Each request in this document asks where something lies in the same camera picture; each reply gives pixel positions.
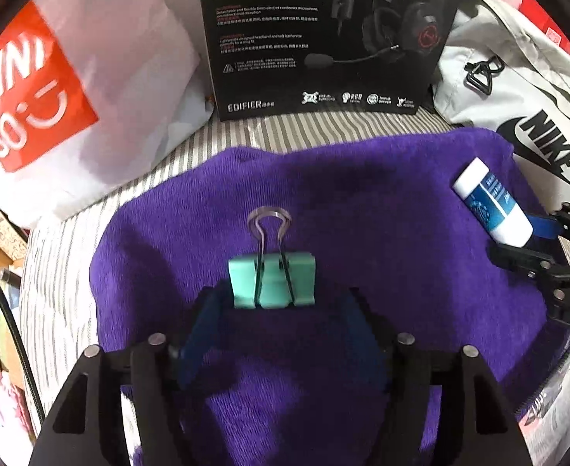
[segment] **metal clip handle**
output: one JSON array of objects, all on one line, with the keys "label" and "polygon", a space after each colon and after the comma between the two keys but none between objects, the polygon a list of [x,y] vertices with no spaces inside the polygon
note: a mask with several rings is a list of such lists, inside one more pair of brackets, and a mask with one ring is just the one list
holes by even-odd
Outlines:
[{"label": "metal clip handle", "polygon": [[281,219],[282,224],[278,232],[278,243],[279,243],[279,253],[281,254],[281,262],[283,265],[283,270],[285,272],[285,278],[287,280],[287,287],[289,288],[289,296],[291,297],[291,303],[295,302],[295,296],[293,295],[293,286],[291,283],[291,276],[289,274],[289,263],[285,257],[285,250],[283,246],[283,239],[285,234],[291,225],[291,214],[285,209],[280,207],[259,207],[253,210],[249,215],[246,223],[248,224],[248,229],[251,234],[259,241],[259,251],[257,254],[257,268],[255,277],[255,307],[261,308],[261,303],[259,302],[259,296],[261,295],[261,283],[263,279],[263,256],[265,253],[265,231],[261,227],[260,221],[265,217],[276,217]]}]

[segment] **binder clip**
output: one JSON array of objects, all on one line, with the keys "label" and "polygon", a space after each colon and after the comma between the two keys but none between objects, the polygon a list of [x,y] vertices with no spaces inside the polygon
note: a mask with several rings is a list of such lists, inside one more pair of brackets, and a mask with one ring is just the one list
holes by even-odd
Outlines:
[{"label": "binder clip", "polygon": [[[277,217],[279,252],[265,253],[265,231],[261,219]],[[284,250],[283,240],[291,225],[291,215],[278,207],[253,210],[248,229],[259,242],[256,255],[237,256],[229,261],[229,276],[235,308],[287,308],[315,303],[315,258],[308,252]]]}]

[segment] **metal screw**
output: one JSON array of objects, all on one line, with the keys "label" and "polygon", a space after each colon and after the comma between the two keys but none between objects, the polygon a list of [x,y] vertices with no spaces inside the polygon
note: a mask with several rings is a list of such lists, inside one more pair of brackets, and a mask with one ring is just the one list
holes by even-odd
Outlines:
[{"label": "metal screw", "polygon": [[102,349],[99,348],[99,345],[89,345],[87,348],[84,349],[84,355],[86,357],[95,357]]},{"label": "metal screw", "polygon": [[414,335],[410,333],[399,333],[397,335],[397,341],[402,345],[413,345],[415,338]]},{"label": "metal screw", "polygon": [[149,345],[153,345],[154,347],[162,345],[164,342],[166,342],[166,336],[163,333],[153,333],[153,335],[149,337]]},{"label": "metal screw", "polygon": [[464,345],[462,351],[464,352],[464,355],[468,357],[475,358],[478,356],[478,348],[476,348],[474,345]]}]

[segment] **black plastic buckle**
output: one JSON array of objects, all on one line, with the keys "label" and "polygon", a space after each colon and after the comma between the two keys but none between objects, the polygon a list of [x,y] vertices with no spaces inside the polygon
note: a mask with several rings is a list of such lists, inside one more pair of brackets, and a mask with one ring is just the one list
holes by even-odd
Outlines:
[{"label": "black plastic buckle", "polygon": [[[492,65],[497,64],[498,68],[491,68]],[[498,75],[504,70],[504,61],[500,56],[492,56],[487,61],[479,61],[478,63],[466,63],[464,70],[468,72],[466,75],[466,82],[472,87],[478,89],[483,94],[492,94],[492,76]],[[486,82],[482,82],[476,75],[485,77]]]}]

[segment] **nike swoosh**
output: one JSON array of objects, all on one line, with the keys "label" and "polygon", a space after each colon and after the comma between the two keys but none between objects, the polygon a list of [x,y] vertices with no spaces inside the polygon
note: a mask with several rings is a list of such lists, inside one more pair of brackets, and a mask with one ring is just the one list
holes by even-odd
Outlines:
[{"label": "nike swoosh", "polygon": [[558,177],[563,182],[570,185],[570,181],[563,175],[563,172],[556,172],[553,167],[544,158],[539,156],[537,153],[530,150],[526,145],[518,140],[516,135],[516,126],[524,117],[516,117],[510,119],[507,122],[503,122],[499,127],[497,133],[501,135],[510,144],[513,144],[513,152],[515,152],[521,158],[530,161],[533,165],[537,165],[543,168],[547,172],[552,173],[555,177]]}]

